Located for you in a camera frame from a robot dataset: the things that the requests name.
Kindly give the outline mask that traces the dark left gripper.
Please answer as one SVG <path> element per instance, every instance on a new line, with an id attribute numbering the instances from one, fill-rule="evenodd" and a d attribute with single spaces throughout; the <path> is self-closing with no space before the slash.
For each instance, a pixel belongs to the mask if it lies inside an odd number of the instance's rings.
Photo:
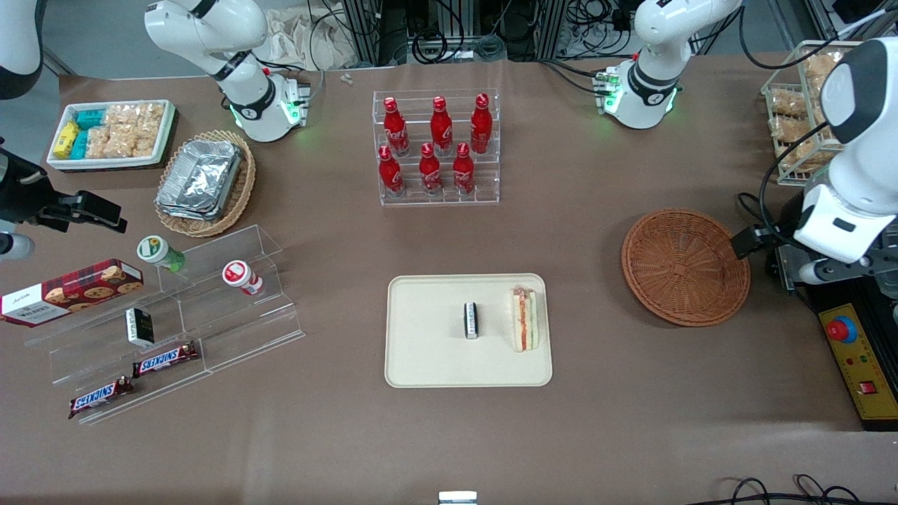
<path id="1" fill-rule="evenodd" d="M 759 224 L 751 224 L 729 239 L 735 258 L 742 261 L 760 250 L 765 250 L 772 243 L 772 232 Z M 895 234 L 879 234 L 865 255 L 856 262 L 840 265 L 837 277 L 851 279 L 857 277 L 876 277 L 897 269 L 897 238 Z"/>

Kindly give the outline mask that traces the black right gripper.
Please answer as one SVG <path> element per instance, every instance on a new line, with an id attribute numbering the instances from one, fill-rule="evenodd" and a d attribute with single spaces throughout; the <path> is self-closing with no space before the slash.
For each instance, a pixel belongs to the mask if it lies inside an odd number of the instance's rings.
<path id="1" fill-rule="evenodd" d="M 19 224 L 32 219 L 32 226 L 67 229 L 73 222 L 94 224 L 124 234 L 128 221 L 122 207 L 89 191 L 76 195 L 54 195 L 46 171 L 1 149 L 1 220 Z"/>

